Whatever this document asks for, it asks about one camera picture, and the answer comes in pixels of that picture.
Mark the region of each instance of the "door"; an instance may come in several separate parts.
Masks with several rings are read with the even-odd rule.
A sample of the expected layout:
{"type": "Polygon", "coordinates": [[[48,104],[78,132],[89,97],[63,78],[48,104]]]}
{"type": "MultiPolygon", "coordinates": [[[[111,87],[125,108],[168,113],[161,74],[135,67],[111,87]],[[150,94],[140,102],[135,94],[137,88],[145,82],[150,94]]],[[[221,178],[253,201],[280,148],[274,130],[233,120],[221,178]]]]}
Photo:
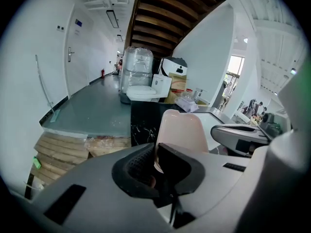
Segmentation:
{"type": "Polygon", "coordinates": [[[92,27],[92,19],[81,9],[74,7],[65,47],[67,88],[70,96],[88,85],[92,27]]]}

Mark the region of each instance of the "gray floor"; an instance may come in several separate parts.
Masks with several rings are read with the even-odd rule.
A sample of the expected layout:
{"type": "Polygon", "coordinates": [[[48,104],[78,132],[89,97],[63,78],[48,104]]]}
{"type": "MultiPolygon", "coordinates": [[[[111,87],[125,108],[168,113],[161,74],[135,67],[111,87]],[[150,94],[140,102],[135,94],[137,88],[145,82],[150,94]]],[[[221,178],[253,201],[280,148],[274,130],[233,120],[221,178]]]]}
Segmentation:
{"type": "Polygon", "coordinates": [[[120,103],[120,76],[109,75],[83,88],[60,107],[44,128],[104,136],[131,136],[131,106],[120,103]]]}

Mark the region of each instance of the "toilet seat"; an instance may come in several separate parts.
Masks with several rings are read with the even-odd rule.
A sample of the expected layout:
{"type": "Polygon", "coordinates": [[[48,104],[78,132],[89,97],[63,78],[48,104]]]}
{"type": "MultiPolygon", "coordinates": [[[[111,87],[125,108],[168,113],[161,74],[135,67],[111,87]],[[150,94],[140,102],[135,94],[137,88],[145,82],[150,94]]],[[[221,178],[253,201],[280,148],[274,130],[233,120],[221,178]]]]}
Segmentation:
{"type": "Polygon", "coordinates": [[[159,98],[160,94],[150,86],[135,85],[127,89],[126,95],[130,100],[134,101],[151,101],[151,99],[159,98]]]}

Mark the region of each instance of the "ceiling light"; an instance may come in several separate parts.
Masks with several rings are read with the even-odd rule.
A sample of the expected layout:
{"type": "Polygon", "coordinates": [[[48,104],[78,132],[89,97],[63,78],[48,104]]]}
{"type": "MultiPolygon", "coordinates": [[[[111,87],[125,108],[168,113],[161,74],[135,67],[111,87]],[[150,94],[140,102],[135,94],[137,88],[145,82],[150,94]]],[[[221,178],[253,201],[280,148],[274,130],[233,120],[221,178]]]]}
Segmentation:
{"type": "Polygon", "coordinates": [[[117,35],[119,41],[123,42],[122,36],[120,34],[117,35]]]}
{"type": "Polygon", "coordinates": [[[112,27],[115,28],[115,29],[118,29],[119,25],[118,25],[118,22],[117,22],[117,18],[116,18],[115,12],[113,10],[107,10],[106,13],[107,13],[107,16],[109,17],[109,20],[110,20],[110,22],[112,24],[112,27]]]}
{"type": "Polygon", "coordinates": [[[296,73],[297,73],[296,69],[295,69],[295,68],[292,68],[291,74],[295,75],[296,73]]]}

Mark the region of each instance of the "black countertop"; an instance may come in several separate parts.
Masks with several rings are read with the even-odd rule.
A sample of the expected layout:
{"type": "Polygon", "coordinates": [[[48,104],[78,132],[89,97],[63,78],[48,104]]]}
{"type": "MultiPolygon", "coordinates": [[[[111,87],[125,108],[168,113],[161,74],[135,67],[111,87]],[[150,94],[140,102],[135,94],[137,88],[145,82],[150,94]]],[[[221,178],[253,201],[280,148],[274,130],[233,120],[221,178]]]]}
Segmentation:
{"type": "MultiPolygon", "coordinates": [[[[176,104],[156,103],[156,102],[131,102],[131,142],[132,147],[156,142],[160,129],[163,113],[167,110],[178,110],[181,113],[185,111],[176,104]]],[[[202,107],[194,113],[210,113],[219,124],[235,124],[225,114],[216,108],[202,107]]]]}

